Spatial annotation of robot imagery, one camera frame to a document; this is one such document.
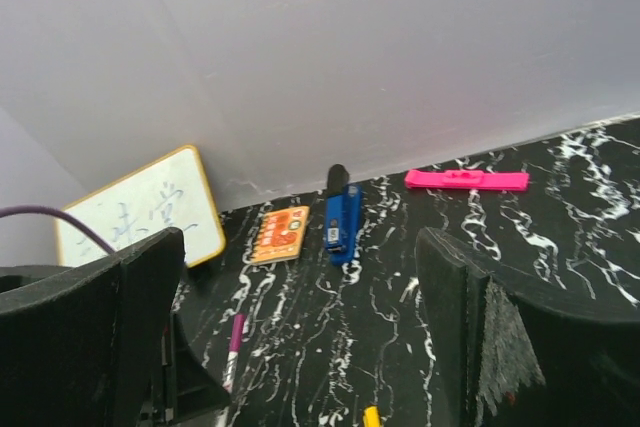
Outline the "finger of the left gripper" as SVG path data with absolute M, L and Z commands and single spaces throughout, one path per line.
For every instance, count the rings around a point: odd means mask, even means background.
M 177 425 L 231 404 L 231 396 L 196 358 L 179 315 L 172 312 L 161 341 L 160 424 Z

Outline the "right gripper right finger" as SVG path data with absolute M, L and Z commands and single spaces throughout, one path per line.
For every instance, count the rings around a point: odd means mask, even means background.
M 451 426 L 635 426 L 639 311 L 548 284 L 443 230 L 416 270 Z

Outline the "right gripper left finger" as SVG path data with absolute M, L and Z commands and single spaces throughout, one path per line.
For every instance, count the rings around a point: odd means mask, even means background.
M 79 267 L 2 268 L 2 425 L 135 425 L 184 258 L 167 228 Z

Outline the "purple pen cap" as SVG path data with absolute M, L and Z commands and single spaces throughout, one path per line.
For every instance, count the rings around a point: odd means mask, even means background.
M 229 351 L 238 353 L 242 342 L 242 335 L 244 330 L 246 316 L 244 314 L 236 314 L 233 320 L 233 327 L 231 333 L 231 339 L 229 344 Z

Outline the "white pen purple tip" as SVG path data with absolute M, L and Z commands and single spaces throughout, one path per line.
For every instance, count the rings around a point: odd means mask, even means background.
M 238 351 L 230 350 L 227 355 L 226 366 L 225 366 L 224 375 L 223 375 L 223 387 L 229 393 L 231 393 L 233 390 L 233 384 L 234 384 L 236 368 L 237 368 L 237 361 L 238 361 Z

